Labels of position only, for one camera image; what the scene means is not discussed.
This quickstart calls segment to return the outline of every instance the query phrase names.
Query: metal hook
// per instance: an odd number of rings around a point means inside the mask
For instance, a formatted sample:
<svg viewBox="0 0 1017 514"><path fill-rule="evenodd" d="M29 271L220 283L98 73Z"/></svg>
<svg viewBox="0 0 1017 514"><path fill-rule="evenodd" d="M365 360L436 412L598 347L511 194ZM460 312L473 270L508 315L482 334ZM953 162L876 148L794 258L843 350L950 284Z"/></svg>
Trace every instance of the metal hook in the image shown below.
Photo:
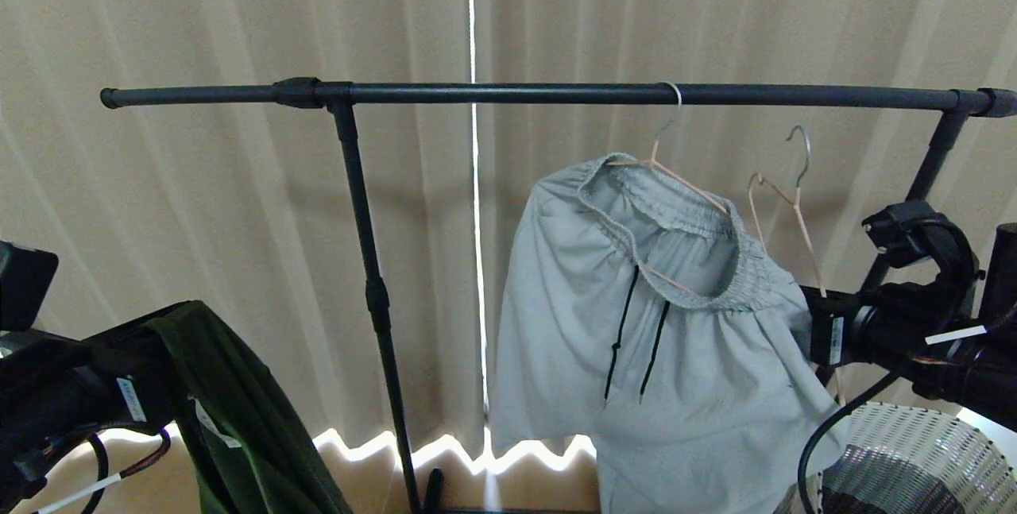
<svg viewBox="0 0 1017 514"><path fill-rule="evenodd" d="M671 125L677 122L678 112L681 111L681 91L678 90L678 85L667 81L665 81L664 84L674 90L674 95L677 101L675 102L674 105L674 114L671 115L671 118L667 119L667 122L664 123L664 126L660 127L660 130L657 131L657 134L653 136L654 142L660 142L660 135L664 134L665 130L671 128Z"/></svg>
<svg viewBox="0 0 1017 514"><path fill-rule="evenodd" d="M801 137L805 139L805 166L801 169L801 172L798 173L798 178L794 181L794 187L800 188L801 178L805 176L806 172L809 172L809 164L813 160L813 142L809 139L809 133L805 132L805 129L802 128L801 125L794 125L794 128L791 129L791 133L788 134L787 138L784 140L791 140L794 138L794 133L797 130L801 131Z"/></svg>

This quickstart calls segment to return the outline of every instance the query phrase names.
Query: wire hanger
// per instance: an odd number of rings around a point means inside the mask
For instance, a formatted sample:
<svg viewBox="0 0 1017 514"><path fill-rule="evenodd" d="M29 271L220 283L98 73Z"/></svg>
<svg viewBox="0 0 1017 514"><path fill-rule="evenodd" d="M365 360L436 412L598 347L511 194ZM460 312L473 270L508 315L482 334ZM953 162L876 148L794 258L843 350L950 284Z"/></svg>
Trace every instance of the wire hanger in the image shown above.
<svg viewBox="0 0 1017 514"><path fill-rule="evenodd" d="M809 258L813 264L813 274L816 276L816 283L820 289L820 296L826 297L827 290L823 283L823 276L820 273L820 266L819 261L816 258L816 250L813 248L813 239L809 236L809 228L805 226L805 219L801 214L801 180L804 178L805 173L809 172L809 166L812 164L813 144L809 138L809 133L806 133L805 129L802 128L801 125L794 125L791 129L791 133L788 134L787 138L784 140L791 140L794 138L794 133L798 131L801 131L801 138L805 142L805 163L804 166L801 167L801 172L798 173L798 177L794 180L794 197L791 198L788 196L776 184L771 182L770 179L766 178L757 171L753 174L752 178L749 179L749 208L753 212L753 222L756 225L756 233L759 235L760 243L763 245L763 252L768 253L766 249L766 239L763 238L763 229L760 227L760 217L759 214L756 213L756 201L753 198L753 190L756 188L756 185L762 186L766 184L773 188L781 199L784 199L785 203L791 206L791 209L794 210L794 216L798 221L798 229L801 231L801 237L805 241L805 248L809 250ZM836 382L837 389L837 402L841 406L844 406L844 389L839 367L834 369L834 380Z"/></svg>
<svg viewBox="0 0 1017 514"><path fill-rule="evenodd" d="M650 159L635 160L635 161L612 161L607 164L608 166L645 166L651 170L656 170L658 172L661 172L677 180L678 182L684 184L694 192L697 192L697 194L699 194L700 196L703 196L703 198L709 202L712 206L716 207L720 212L724 213L725 216L731 216L731 213L727 210L727 207L717 202L717 198L714 198L705 190L700 189L697 185L694 185L692 182L685 180L684 178L681 178L680 176L678 176L678 174L672 172L670 169L668 169L664 165L660 164L659 161L657 161L657 149L660 147L660 137L662 134L664 134L664 131L671 128L671 125L678 121L678 113L681 111L681 91L678 90L678 85L672 82L667 82L666 84L674 90L674 95L677 98L677 102L674 104L674 114L671 115L671 119L667 119L667 122L664 123L664 126L660 127L660 130L658 130L657 134L655 134L653 137L653 151L650 153Z"/></svg>

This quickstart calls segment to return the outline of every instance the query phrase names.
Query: laundry basket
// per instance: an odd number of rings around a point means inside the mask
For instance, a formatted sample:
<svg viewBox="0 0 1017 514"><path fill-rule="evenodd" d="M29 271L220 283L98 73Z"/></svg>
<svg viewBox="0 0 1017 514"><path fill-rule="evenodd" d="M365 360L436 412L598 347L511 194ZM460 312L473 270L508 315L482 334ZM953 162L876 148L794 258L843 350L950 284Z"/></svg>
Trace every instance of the laundry basket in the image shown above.
<svg viewBox="0 0 1017 514"><path fill-rule="evenodd" d="M978 430L929 409L869 403L823 473L824 514L1014 514L1017 480Z"/></svg>

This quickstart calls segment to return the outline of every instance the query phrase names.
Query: vertical support pole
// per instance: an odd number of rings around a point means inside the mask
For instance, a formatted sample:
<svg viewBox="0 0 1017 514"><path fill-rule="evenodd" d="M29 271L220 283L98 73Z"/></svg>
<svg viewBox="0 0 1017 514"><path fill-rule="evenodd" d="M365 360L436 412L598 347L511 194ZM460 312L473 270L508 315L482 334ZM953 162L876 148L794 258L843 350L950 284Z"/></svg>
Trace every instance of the vertical support pole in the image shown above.
<svg viewBox="0 0 1017 514"><path fill-rule="evenodd" d="M939 176L940 169L943 168L943 163L947 160L947 155L953 149L954 142L957 141L960 129L964 126L967 117L966 110L945 111L940 117L936 132L933 133L933 138L929 141L925 159L921 161L918 173L914 175L911 188L904 196L905 201L922 201L929 196L929 191L933 187L933 183L936 182L936 177ZM877 256L873 267L869 269L865 281L861 283L861 289L873 289L880 285L889 271L890 265L887 264L886 259L882 255Z"/></svg>
<svg viewBox="0 0 1017 514"><path fill-rule="evenodd" d="M331 104L328 112L336 119L336 129L343 148L346 177L350 183L350 197L353 201L353 217L357 222L360 252L364 259L364 275L367 277L367 310L371 315L374 334L378 340L378 351L381 354L381 368L384 369L385 387L387 387L388 402L392 405L393 422L396 427L396 445L403 463L403 477L406 479L410 511L413 514L420 514L420 494L417 491L417 477L413 470L413 460L410 454L410 437L406 431L406 410L403 407L403 390L399 385L399 370L396 366L396 348L392 342L388 291L381 279L377 248L374 245L374 230L371 228L367 185L364 182L364 169L360 160L360 148L357 145L357 121L353 115L353 105L350 103Z"/></svg>

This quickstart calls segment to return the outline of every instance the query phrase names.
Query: horizontal bar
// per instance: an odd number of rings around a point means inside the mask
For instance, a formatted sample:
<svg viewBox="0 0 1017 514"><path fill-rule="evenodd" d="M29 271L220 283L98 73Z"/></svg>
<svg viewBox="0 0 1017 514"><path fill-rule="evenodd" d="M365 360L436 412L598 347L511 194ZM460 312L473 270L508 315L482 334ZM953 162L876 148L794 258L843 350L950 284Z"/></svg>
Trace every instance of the horizontal bar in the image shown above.
<svg viewBox="0 0 1017 514"><path fill-rule="evenodd" d="M274 85L223 85L103 90L111 109L192 103L281 103L320 107L330 103L501 103L579 105L671 105L665 83L351 83L303 80ZM954 91L843 85L678 83L685 105L782 105L868 107L989 113L1006 90Z"/></svg>

